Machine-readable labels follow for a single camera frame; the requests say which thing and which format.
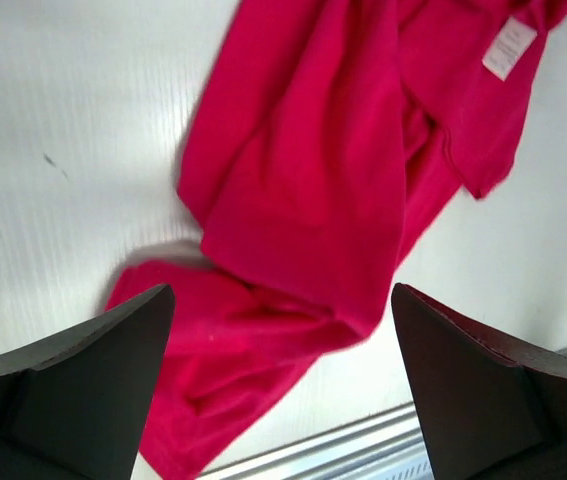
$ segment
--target care label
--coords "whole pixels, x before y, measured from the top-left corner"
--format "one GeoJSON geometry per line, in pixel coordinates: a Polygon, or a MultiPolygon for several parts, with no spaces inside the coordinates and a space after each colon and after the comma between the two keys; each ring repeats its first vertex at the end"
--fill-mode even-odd
{"type": "Polygon", "coordinates": [[[488,48],[483,65],[505,81],[535,38],[536,30],[510,17],[488,48]]]}

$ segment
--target red fabric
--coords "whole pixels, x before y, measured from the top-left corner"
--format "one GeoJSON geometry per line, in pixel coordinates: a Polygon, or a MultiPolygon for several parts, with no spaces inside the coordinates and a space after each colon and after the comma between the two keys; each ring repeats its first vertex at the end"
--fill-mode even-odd
{"type": "Polygon", "coordinates": [[[217,265],[126,270],[111,308],[177,309],[141,451],[194,477],[319,355],[368,337],[392,274],[461,185],[509,172],[567,0],[243,0],[178,193],[217,265]],[[514,14],[539,32],[505,82],[481,64],[514,14]]]}

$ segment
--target white surface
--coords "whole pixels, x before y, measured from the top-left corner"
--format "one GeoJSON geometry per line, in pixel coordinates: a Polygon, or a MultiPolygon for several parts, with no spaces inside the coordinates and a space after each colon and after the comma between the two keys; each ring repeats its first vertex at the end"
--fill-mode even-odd
{"type": "MultiPolygon", "coordinates": [[[[0,353],[90,317],[133,250],[197,238],[172,191],[174,152],[235,3],[0,0],[0,353]]],[[[567,345],[567,23],[509,180],[484,202],[457,196],[397,280],[567,345]]],[[[408,399],[388,318],[322,359],[216,464],[408,399]]]]}

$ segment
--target white tabletop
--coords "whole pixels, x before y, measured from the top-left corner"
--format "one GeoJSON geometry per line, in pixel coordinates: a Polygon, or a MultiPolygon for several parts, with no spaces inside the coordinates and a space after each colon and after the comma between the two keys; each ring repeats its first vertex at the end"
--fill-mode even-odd
{"type": "MultiPolygon", "coordinates": [[[[0,353],[95,314],[136,249],[199,238],[173,193],[175,151],[236,3],[0,0],[0,353]]],[[[529,341],[567,345],[567,22],[547,48],[510,178],[483,202],[459,194],[396,279],[529,341]]],[[[215,465],[409,398],[388,314],[215,465]]],[[[142,464],[135,476],[153,477],[142,464]]]]}

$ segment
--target metal strip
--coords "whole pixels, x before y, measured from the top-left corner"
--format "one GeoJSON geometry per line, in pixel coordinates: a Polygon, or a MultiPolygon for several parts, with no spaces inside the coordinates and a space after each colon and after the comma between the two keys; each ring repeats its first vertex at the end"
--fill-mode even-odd
{"type": "MultiPolygon", "coordinates": [[[[567,348],[559,353],[567,355],[567,348]]],[[[433,479],[413,403],[203,474],[201,480],[433,479]]]]}

